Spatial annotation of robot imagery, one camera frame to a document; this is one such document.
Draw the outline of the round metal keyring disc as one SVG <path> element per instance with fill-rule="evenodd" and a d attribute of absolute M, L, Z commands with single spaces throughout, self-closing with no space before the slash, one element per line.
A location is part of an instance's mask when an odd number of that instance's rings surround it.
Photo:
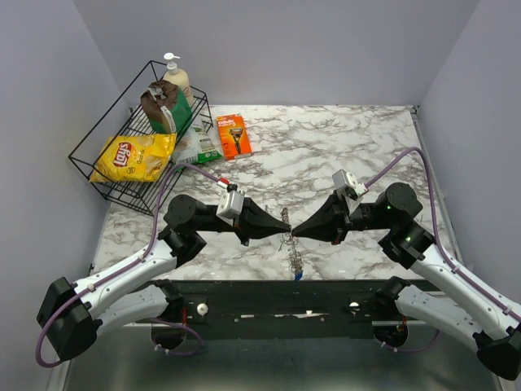
<path fill-rule="evenodd" d="M 297 241 L 292 236 L 292 233 L 282 234 L 281 244 L 279 251 L 286 249 L 288 251 L 290 261 L 290 271 L 295 278 L 295 274 L 300 271 L 304 271 L 304 263 L 302 262 L 302 256 L 296 248 Z"/>

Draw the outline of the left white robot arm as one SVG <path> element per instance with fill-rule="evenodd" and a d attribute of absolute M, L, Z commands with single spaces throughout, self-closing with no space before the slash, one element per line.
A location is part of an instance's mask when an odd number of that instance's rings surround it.
<path fill-rule="evenodd" d="M 84 353 L 102 332 L 142 319 L 173 321 L 180 301 L 164 288 L 145 284 L 193 260 L 205 247 L 200 232 L 232 232 L 242 245 L 287 233 L 289 224 L 269 215 L 251 198 L 237 191 L 223 192 L 217 205 L 206 205 L 188 195 L 177 195 L 169 203 L 162 231 L 154 229 L 149 244 L 115 265 L 79 279 L 65 278 L 49 287 L 37 314 L 41 334 L 35 359 L 52 368 L 42 357 L 49 341 L 60 362 Z"/>

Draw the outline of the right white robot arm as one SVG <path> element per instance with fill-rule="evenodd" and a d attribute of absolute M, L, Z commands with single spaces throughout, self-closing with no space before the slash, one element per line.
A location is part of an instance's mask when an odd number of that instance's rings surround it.
<path fill-rule="evenodd" d="M 292 233 L 296 237 L 341 243 L 350 231 L 386 230 L 379 241 L 385 255 L 434 284 L 448 304 L 398 278 L 374 299 L 384 319 L 398 314 L 421 320 L 458 339 L 491 372 L 506 380 L 520 374 L 520 304 L 488 286 L 448 255 L 433 234 L 416 223 L 422 210 L 411 186 L 395 182 L 374 203 L 336 190 L 325 204 Z"/>

